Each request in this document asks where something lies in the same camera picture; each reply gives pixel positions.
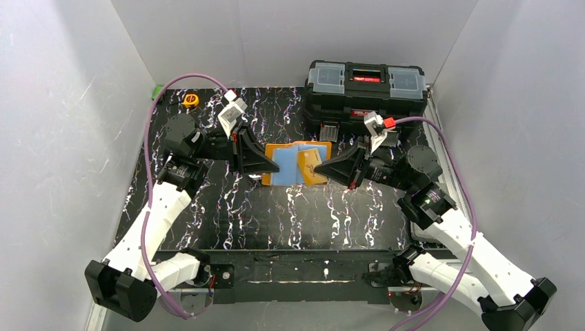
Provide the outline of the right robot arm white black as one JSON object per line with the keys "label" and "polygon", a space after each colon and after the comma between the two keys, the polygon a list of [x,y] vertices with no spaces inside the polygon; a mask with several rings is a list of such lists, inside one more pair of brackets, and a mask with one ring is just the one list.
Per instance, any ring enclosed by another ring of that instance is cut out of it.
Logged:
{"label": "right robot arm white black", "polygon": [[438,184],[442,173],[428,146],[411,147],[398,159],[358,142],[345,153],[315,167],[315,172],[358,187],[364,179],[402,190],[398,205],[407,219],[434,237],[457,257],[454,268],[417,245],[393,257],[390,266],[374,272],[377,283],[392,277],[403,283],[430,285],[442,293],[427,314],[449,299],[477,313],[489,330],[528,330],[545,313],[557,292],[547,278],[535,278],[509,261],[466,218]]}

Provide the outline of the orange credit card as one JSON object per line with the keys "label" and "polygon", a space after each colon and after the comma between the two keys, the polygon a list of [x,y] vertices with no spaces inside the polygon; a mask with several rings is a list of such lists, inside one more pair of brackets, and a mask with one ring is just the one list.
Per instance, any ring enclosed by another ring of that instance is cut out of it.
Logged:
{"label": "orange credit card", "polygon": [[297,153],[297,179],[300,184],[321,185],[328,183],[326,176],[316,172],[315,168],[327,160],[327,150],[305,148]]}

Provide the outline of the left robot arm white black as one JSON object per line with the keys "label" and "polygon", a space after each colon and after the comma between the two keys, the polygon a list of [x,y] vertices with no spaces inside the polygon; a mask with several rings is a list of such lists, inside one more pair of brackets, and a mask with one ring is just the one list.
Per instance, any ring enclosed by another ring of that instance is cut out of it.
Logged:
{"label": "left robot arm white black", "polygon": [[210,257],[183,249],[153,264],[152,260],[177,217],[192,203],[206,179],[206,160],[227,161],[239,174],[278,172],[245,121],[235,119],[226,129],[206,132],[186,113],[173,116],[165,126],[164,165],[154,177],[147,171],[148,200],[122,240],[100,261],[92,260],[84,275],[93,301],[132,321],[142,321],[156,303],[163,302],[174,315],[192,319],[169,290],[187,281],[207,284],[201,273]]}

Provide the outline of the orange leather card holder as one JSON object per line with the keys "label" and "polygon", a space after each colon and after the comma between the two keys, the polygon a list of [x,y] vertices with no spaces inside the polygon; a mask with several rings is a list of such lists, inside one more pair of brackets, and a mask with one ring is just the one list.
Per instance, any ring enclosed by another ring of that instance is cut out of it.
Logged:
{"label": "orange leather card holder", "polygon": [[299,156],[306,150],[318,151],[321,161],[329,160],[332,143],[329,141],[294,141],[292,143],[268,143],[265,155],[277,164],[277,172],[261,176],[263,185],[290,186],[305,184],[304,169],[299,166]]}

